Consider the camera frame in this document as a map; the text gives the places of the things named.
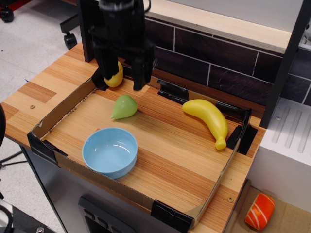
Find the chair caster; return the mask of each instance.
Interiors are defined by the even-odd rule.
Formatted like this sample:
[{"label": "chair caster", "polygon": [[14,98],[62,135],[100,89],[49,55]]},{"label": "chair caster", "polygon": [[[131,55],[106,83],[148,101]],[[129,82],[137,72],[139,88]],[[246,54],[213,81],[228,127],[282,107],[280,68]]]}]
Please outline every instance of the chair caster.
[{"label": "chair caster", "polygon": [[71,33],[64,35],[64,41],[69,50],[78,44],[75,35]]},{"label": "chair caster", "polygon": [[10,23],[14,19],[13,11],[7,6],[0,10],[0,16],[2,21],[5,23]]}]

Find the black cable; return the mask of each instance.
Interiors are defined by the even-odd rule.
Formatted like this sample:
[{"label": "black cable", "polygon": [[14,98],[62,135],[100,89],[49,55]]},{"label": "black cable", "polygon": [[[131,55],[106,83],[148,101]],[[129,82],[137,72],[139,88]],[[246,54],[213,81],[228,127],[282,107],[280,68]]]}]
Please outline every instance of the black cable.
[{"label": "black cable", "polygon": [[14,162],[14,163],[9,163],[9,164],[0,164],[0,169],[1,168],[5,168],[6,166],[9,166],[9,165],[13,165],[13,164],[21,164],[21,163],[26,163],[27,161],[19,161],[19,162]]},{"label": "black cable", "polygon": [[16,156],[18,156],[20,154],[22,154],[22,151],[19,151],[19,152],[15,153],[15,154],[5,158],[5,159],[0,160],[0,164],[4,163],[4,162],[6,162],[6,161],[8,161],[10,159],[13,159],[14,157],[16,157]]},{"label": "black cable", "polygon": [[0,210],[2,210],[9,218],[9,222],[8,225],[6,226],[4,233],[9,233],[11,231],[12,228],[12,224],[13,224],[13,216],[11,214],[10,211],[8,211],[7,208],[5,208],[4,206],[0,205]]},{"label": "black cable", "polygon": [[145,13],[148,12],[150,10],[150,8],[151,8],[151,0],[149,0],[149,6],[148,6],[148,8],[144,12]]}]

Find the yellow banana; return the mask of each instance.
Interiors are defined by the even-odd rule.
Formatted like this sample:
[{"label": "yellow banana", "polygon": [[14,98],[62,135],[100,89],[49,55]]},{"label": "yellow banana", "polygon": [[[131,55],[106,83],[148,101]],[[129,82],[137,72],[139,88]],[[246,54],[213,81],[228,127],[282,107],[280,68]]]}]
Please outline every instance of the yellow banana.
[{"label": "yellow banana", "polygon": [[228,122],[222,112],[207,100],[189,100],[183,104],[183,110],[204,121],[214,138],[218,150],[226,148],[225,138],[228,135]]}]

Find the wood grain surface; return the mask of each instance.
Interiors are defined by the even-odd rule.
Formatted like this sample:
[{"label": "wood grain surface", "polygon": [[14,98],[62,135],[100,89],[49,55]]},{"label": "wood grain surface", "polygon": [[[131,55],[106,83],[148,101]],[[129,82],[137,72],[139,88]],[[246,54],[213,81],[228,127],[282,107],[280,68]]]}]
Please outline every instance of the wood grain surface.
[{"label": "wood grain surface", "polygon": [[[84,62],[80,43],[33,78],[2,103],[7,117],[6,137],[29,149],[27,133],[88,80],[97,67],[96,61]],[[138,102],[138,111],[130,118],[111,120],[114,102],[122,94]],[[190,232],[224,230],[265,132],[259,122],[252,117],[251,123],[259,132],[248,154],[235,155],[213,201]],[[231,135],[238,124],[231,120],[228,124]],[[45,139],[67,153],[69,159],[86,166],[82,159],[84,141],[105,127],[124,128],[138,141],[138,161],[118,181],[184,213],[205,202],[232,153],[229,148],[217,151],[207,126],[185,114],[180,104],[158,95],[153,87],[134,92],[128,79],[117,88],[92,93]]]}]

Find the black metal frame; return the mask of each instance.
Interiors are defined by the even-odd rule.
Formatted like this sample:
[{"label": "black metal frame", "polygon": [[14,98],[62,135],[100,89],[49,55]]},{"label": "black metal frame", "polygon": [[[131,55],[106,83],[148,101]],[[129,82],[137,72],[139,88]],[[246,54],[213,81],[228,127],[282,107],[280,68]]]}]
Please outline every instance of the black metal frame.
[{"label": "black metal frame", "polygon": [[260,126],[263,128],[267,128],[269,125],[270,119],[278,103],[279,96],[286,82],[286,78],[291,70],[293,61],[299,50],[301,38],[305,32],[306,27],[310,22],[310,17],[311,17],[311,0],[304,0],[302,2],[302,6],[298,14],[297,21],[295,23],[291,38],[288,42],[288,46],[285,50],[285,54],[282,59],[280,68],[276,75],[276,80],[273,85],[272,93],[269,97],[269,102],[266,105],[265,112],[261,119]]},{"label": "black metal frame", "polygon": [[94,24],[94,12],[98,11],[98,2],[94,0],[77,0],[77,11],[80,21],[80,31],[84,51],[84,59],[90,62],[94,59],[92,36],[88,33]]},{"label": "black metal frame", "polygon": [[44,184],[43,184],[43,182],[42,182],[42,180],[41,180],[41,178],[40,178],[40,175],[38,174],[38,172],[37,172],[37,170],[36,170],[34,164],[32,163],[31,157],[30,157],[29,154],[28,154],[28,153],[31,153],[31,152],[30,152],[30,151],[27,151],[27,150],[26,150],[24,147],[22,147],[22,146],[21,146],[20,148],[21,148],[21,151],[23,152],[23,154],[24,154],[24,156],[25,156],[25,158],[26,158],[26,160],[27,160],[27,162],[28,162],[30,168],[32,169],[32,171],[33,171],[33,173],[34,173],[34,175],[35,175],[35,177],[36,177],[38,183],[40,184],[41,189],[42,189],[42,191],[43,191],[45,197],[47,198],[49,204],[51,205],[51,208],[53,209],[53,211],[54,211],[54,213],[55,213],[55,215],[56,215],[56,217],[57,217],[59,223],[61,224],[62,228],[63,228],[64,230],[66,230],[65,225],[64,225],[62,219],[60,218],[60,216],[59,216],[59,214],[58,214],[58,212],[57,212],[57,210],[56,210],[56,208],[55,208],[55,206],[54,206],[54,204],[53,204],[53,202],[52,202],[52,199],[50,198],[50,196],[49,196],[49,194],[48,194],[48,192],[47,192],[47,190],[46,190],[46,188],[45,188],[45,186],[44,186]]}]

